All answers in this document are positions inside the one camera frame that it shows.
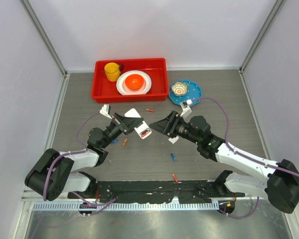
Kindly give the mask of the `white battery cover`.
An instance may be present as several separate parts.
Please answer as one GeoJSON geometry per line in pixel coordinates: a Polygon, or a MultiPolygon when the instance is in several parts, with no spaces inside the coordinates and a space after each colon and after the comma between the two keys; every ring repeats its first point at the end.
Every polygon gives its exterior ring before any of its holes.
{"type": "Polygon", "coordinates": [[[178,136],[168,139],[168,141],[170,141],[172,144],[176,143],[178,140],[179,140],[178,136]]]}

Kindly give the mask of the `white red remote control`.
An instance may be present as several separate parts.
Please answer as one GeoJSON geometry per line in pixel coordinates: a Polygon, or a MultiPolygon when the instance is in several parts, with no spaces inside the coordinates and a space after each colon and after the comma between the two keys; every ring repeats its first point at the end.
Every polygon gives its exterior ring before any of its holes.
{"type": "MultiPolygon", "coordinates": [[[[130,109],[129,111],[127,111],[124,114],[125,117],[128,118],[142,118],[141,115],[138,113],[138,111],[135,108],[130,109]]],[[[148,124],[144,121],[144,119],[142,119],[142,121],[140,123],[137,124],[136,127],[134,127],[134,131],[138,134],[138,136],[141,138],[141,132],[146,130],[146,129],[150,129],[150,127],[148,126],[148,124]]]]}

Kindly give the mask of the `red orange AAA battery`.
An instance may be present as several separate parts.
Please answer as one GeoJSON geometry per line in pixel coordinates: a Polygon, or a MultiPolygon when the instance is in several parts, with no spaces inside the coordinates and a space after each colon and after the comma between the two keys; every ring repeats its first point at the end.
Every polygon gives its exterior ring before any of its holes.
{"type": "Polygon", "coordinates": [[[172,177],[173,177],[175,183],[178,183],[178,179],[177,179],[176,175],[175,175],[174,173],[172,173],[171,175],[172,175],[172,177]]]}

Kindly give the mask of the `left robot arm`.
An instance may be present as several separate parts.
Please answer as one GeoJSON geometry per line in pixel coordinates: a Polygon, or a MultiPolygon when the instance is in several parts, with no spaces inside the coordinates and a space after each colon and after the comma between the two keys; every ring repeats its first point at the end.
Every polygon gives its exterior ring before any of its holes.
{"type": "Polygon", "coordinates": [[[114,114],[110,119],[105,129],[95,127],[89,131],[87,144],[82,150],[59,152],[47,149],[25,177],[25,186],[45,201],[53,201],[62,193],[80,193],[86,199],[92,198],[96,193],[96,180],[82,169],[101,165],[108,155],[106,147],[121,134],[135,131],[145,139],[151,133],[135,109],[124,116],[114,114]]]}

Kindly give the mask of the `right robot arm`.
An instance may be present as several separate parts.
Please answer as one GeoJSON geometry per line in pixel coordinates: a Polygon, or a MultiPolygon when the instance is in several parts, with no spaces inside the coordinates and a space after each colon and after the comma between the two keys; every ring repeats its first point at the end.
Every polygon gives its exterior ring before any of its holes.
{"type": "Polygon", "coordinates": [[[299,203],[299,171],[286,159],[281,162],[257,157],[240,151],[211,132],[203,116],[194,116],[186,122],[176,111],[153,122],[150,128],[170,140],[179,137],[197,145],[197,151],[206,159],[230,165],[245,173],[244,176],[225,171],[218,177],[215,191],[225,197],[244,193],[267,199],[276,209],[291,214],[299,203]]]}

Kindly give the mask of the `small patterned bowl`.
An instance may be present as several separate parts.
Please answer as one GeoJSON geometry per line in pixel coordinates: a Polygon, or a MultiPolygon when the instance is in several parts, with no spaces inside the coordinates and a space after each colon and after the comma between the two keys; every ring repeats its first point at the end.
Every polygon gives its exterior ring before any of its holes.
{"type": "Polygon", "coordinates": [[[188,85],[183,82],[175,82],[171,86],[171,90],[176,96],[184,96],[188,93],[188,85]]]}

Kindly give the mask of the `red plastic bin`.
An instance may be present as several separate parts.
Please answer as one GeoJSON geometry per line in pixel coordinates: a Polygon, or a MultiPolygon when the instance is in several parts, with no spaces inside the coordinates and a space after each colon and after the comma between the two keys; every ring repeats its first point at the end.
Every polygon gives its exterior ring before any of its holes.
{"type": "Polygon", "coordinates": [[[164,58],[104,60],[95,64],[91,98],[98,103],[164,101],[168,93],[164,58]]]}

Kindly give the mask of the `white plate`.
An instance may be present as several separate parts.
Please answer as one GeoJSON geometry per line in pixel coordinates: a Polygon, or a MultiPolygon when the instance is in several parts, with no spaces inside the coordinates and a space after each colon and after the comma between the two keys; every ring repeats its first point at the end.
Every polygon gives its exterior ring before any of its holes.
{"type": "Polygon", "coordinates": [[[118,78],[116,88],[121,95],[144,95],[151,89],[151,78],[143,71],[127,71],[118,78]]]}

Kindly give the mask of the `orange bowl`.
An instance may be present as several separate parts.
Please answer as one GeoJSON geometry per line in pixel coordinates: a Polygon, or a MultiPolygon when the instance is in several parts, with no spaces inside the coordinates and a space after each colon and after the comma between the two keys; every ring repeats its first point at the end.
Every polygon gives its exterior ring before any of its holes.
{"type": "Polygon", "coordinates": [[[139,90],[144,83],[144,78],[139,74],[130,74],[125,79],[125,85],[130,90],[139,90]]]}

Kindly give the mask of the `blue polka dot plate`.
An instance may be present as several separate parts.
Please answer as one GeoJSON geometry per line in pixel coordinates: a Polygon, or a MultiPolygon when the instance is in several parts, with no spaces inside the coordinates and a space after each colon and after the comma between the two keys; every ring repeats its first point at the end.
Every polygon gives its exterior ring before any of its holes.
{"type": "Polygon", "coordinates": [[[184,96],[176,96],[172,90],[171,86],[175,83],[172,83],[169,87],[169,98],[171,101],[180,106],[181,102],[184,102],[186,100],[192,100],[192,106],[200,102],[200,97],[203,96],[202,89],[199,87],[197,83],[190,80],[179,80],[177,82],[183,82],[188,85],[188,93],[184,96]]]}

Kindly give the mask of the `yellow cup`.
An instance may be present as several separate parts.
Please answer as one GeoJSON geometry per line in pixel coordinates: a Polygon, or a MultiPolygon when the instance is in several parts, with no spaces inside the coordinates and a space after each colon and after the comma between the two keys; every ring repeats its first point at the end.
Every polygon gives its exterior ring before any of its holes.
{"type": "Polygon", "coordinates": [[[116,82],[119,79],[122,70],[123,64],[117,64],[114,62],[107,63],[104,67],[106,77],[110,82],[116,82]]]}

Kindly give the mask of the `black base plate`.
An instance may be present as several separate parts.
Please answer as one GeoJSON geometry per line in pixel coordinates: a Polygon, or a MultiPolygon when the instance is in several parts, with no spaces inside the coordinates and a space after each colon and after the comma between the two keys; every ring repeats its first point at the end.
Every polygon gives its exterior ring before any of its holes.
{"type": "Polygon", "coordinates": [[[101,203],[115,198],[122,204],[171,203],[177,197],[180,204],[209,203],[212,198],[244,197],[244,193],[232,193],[213,181],[99,181],[87,193],[79,193],[85,199],[99,199],[101,203]]]}

